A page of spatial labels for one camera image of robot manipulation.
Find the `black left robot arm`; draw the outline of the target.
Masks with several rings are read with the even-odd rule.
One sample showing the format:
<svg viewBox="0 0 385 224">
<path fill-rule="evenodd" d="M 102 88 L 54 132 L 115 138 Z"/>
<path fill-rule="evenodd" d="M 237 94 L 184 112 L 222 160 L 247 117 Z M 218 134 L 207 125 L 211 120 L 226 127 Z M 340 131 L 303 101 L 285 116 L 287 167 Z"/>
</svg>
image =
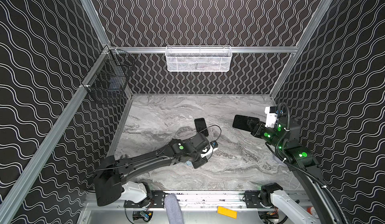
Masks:
<svg viewBox="0 0 385 224">
<path fill-rule="evenodd" d="M 104 207 L 123 200 L 134 207 L 147 207 L 153 198 L 149 185 L 146 182 L 134 182 L 134 178 L 161 167 L 188 161 L 197 169 L 206 164 L 217 149 L 217 141 L 209 141 L 198 133 L 186 140 L 172 139 L 162 148 L 140 156 L 123 159 L 108 156 L 92 175 L 97 205 Z"/>
</svg>

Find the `yellow block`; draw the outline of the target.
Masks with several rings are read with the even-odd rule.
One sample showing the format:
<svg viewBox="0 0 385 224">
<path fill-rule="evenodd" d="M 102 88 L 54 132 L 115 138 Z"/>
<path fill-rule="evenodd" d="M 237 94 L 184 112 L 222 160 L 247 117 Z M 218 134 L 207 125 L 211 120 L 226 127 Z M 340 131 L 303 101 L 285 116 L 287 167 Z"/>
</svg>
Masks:
<svg viewBox="0 0 385 224">
<path fill-rule="evenodd" d="M 238 213 L 234 210 L 225 208 L 225 207 L 218 207 L 217 213 L 226 217 L 230 217 L 233 219 L 237 219 Z"/>
</svg>

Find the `white smartphone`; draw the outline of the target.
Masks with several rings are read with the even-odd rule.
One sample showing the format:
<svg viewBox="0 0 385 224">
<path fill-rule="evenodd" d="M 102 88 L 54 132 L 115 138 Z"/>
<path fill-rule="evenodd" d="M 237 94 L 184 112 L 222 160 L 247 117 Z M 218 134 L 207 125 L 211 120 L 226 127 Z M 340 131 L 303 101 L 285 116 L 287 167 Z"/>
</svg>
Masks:
<svg viewBox="0 0 385 224">
<path fill-rule="evenodd" d="M 200 133 L 205 137 L 209 136 L 207 124 L 204 118 L 197 118 L 194 120 L 194 123 L 195 123 L 197 133 Z"/>
</svg>

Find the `red tape roll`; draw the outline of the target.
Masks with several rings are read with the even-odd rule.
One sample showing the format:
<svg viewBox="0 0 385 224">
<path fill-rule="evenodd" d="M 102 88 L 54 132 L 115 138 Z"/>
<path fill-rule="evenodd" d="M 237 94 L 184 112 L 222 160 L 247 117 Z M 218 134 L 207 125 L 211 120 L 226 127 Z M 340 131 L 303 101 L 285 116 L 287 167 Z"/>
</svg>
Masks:
<svg viewBox="0 0 385 224">
<path fill-rule="evenodd" d="M 307 211 L 308 211 L 308 213 L 311 214 L 314 218 L 319 219 L 319 216 L 318 216 L 318 214 L 317 214 L 317 212 L 316 212 L 315 207 L 309 207 L 309 208 L 307 209 Z"/>
</svg>

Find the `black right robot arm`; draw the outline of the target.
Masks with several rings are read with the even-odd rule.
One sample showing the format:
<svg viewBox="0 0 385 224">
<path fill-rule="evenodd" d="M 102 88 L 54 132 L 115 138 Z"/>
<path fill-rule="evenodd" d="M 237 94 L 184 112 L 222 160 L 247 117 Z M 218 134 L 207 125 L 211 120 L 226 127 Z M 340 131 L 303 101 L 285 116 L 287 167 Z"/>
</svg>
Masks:
<svg viewBox="0 0 385 224">
<path fill-rule="evenodd" d="M 323 175 L 314 154 L 300 143 L 301 126 L 290 114 L 269 113 L 265 122 L 259 118 L 246 117 L 244 123 L 233 127 L 248 131 L 265 142 L 279 162 L 288 167 L 305 189 L 318 217 L 304 210 L 292 200 L 283 188 L 265 184 L 260 190 L 264 207 L 275 207 L 296 224 L 348 224 L 349 220 L 341 205 L 323 181 Z"/>
</svg>

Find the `dark blue smartphone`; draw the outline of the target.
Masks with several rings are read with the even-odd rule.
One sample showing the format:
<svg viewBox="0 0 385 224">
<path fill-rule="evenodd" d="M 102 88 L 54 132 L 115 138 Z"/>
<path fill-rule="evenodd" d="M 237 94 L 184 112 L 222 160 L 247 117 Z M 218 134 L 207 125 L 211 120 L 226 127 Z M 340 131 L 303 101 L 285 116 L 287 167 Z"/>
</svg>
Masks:
<svg viewBox="0 0 385 224">
<path fill-rule="evenodd" d="M 239 130 L 244 130 L 251 132 L 252 129 L 249 129 L 247 126 L 247 119 L 252 118 L 250 116 L 244 116 L 244 115 L 235 115 L 232 123 L 232 127 L 239 129 Z"/>
</svg>

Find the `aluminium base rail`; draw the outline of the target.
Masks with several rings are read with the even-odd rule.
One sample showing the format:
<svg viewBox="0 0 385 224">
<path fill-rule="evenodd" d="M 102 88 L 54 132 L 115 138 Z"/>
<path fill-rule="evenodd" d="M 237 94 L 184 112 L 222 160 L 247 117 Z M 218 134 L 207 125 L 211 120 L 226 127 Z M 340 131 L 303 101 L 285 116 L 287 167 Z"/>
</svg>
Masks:
<svg viewBox="0 0 385 224">
<path fill-rule="evenodd" d="M 234 211 L 272 211 L 257 200 L 258 191 L 153 191 L 152 199 L 146 206 L 141 206 L 130 201 L 118 200 L 109 205 L 99 207 L 96 196 L 86 199 L 84 210 L 87 211 L 122 211 L 146 210 L 164 211 L 166 196 L 175 195 L 183 211 L 215 211 L 218 207 Z"/>
</svg>

